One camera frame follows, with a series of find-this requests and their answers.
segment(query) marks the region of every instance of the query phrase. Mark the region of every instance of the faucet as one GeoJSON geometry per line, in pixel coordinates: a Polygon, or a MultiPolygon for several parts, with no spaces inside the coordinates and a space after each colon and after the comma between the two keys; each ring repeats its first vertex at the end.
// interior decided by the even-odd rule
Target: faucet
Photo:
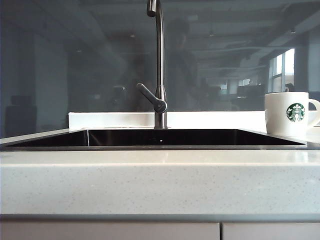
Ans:
{"type": "Polygon", "coordinates": [[[164,86],[165,75],[165,41],[164,21],[160,0],[148,0],[146,14],[153,18],[156,23],[156,90],[155,94],[142,83],[136,87],[153,104],[154,128],[167,129],[167,102],[164,86]]]}

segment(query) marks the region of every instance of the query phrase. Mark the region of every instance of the starbucks mug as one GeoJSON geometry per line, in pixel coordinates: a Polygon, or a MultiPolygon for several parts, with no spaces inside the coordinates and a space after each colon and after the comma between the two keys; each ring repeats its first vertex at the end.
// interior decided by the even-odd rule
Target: starbucks mug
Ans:
{"type": "Polygon", "coordinates": [[[264,96],[265,124],[268,134],[302,136],[320,121],[320,102],[309,99],[308,92],[275,92],[264,96]],[[309,103],[316,108],[308,123],[309,103]]]}

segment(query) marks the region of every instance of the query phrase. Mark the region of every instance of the cabinet door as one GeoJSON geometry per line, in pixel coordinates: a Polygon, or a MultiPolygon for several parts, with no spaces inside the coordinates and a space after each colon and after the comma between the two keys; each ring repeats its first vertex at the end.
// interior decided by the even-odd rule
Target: cabinet door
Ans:
{"type": "Polygon", "coordinates": [[[320,240],[320,223],[223,223],[223,240],[320,240]]]}
{"type": "Polygon", "coordinates": [[[218,223],[2,221],[1,240],[218,240],[218,223]]]}

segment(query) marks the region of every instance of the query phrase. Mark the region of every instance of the starbucks logo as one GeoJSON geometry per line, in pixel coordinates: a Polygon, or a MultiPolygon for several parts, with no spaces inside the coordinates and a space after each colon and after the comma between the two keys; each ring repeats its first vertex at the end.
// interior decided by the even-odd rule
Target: starbucks logo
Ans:
{"type": "Polygon", "coordinates": [[[286,116],[292,122],[300,122],[305,117],[305,107],[300,103],[294,103],[286,110],[286,116]]]}

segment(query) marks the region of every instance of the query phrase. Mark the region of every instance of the kitchen sink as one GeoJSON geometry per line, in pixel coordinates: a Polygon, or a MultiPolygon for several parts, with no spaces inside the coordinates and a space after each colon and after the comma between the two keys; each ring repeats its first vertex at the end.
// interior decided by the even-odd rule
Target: kitchen sink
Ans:
{"type": "Polygon", "coordinates": [[[320,149],[320,144],[241,129],[79,130],[2,144],[1,151],[320,149]]]}

